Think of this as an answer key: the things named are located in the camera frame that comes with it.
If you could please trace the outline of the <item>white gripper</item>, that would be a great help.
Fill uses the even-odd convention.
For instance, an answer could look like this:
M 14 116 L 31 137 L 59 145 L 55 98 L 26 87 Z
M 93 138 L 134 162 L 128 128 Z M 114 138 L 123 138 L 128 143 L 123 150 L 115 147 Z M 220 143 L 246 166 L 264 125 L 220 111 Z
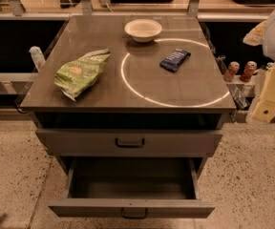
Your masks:
M 268 124 L 275 117 L 275 63 L 257 75 L 256 98 L 249 107 L 248 124 Z

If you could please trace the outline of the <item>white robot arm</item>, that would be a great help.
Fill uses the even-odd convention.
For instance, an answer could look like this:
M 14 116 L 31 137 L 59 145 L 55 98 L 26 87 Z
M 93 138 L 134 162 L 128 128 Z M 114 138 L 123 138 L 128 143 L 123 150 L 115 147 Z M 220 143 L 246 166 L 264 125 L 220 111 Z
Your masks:
M 243 42 L 250 46 L 261 45 L 264 56 L 274 61 L 268 70 L 259 72 L 255 98 L 246 117 L 249 124 L 269 123 L 275 117 L 275 10 L 252 29 Z

